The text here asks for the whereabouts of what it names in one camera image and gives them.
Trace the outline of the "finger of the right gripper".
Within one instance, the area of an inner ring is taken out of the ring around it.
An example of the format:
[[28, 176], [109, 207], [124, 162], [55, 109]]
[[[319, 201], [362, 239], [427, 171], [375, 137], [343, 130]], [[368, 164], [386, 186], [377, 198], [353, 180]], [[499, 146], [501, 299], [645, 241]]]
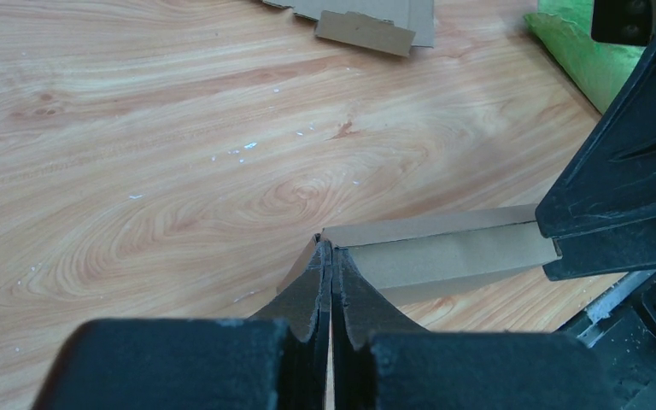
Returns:
[[597, 1], [593, 44], [642, 55], [536, 209], [547, 237], [575, 237], [656, 218], [656, 1]]
[[552, 281], [656, 269], [656, 219], [557, 241], [562, 257], [543, 267]]

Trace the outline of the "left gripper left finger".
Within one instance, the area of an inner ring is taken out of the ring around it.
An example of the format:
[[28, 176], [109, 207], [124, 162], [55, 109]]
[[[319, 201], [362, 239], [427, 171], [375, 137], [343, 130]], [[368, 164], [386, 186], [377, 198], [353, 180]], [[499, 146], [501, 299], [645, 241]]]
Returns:
[[62, 345], [37, 409], [321, 409], [330, 323], [328, 243], [246, 319], [103, 318]]

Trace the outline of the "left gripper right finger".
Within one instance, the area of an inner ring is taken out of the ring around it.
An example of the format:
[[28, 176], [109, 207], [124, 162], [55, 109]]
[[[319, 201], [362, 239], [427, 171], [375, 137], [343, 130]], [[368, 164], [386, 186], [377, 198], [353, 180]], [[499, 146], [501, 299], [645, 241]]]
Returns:
[[613, 409], [595, 354], [564, 333], [432, 332], [332, 253], [339, 409]]

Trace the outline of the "cardboard box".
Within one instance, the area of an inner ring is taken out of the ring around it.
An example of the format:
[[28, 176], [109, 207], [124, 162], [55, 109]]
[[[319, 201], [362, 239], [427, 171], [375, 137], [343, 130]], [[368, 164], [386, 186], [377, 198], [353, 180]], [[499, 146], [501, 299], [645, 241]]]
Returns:
[[267, 0], [315, 23], [314, 36], [384, 54], [408, 57], [435, 45], [432, 0]]
[[535, 209], [527, 204], [326, 227], [277, 290], [302, 273], [320, 241], [347, 250], [360, 274], [396, 306], [476, 290], [560, 259], [554, 241], [541, 234]]

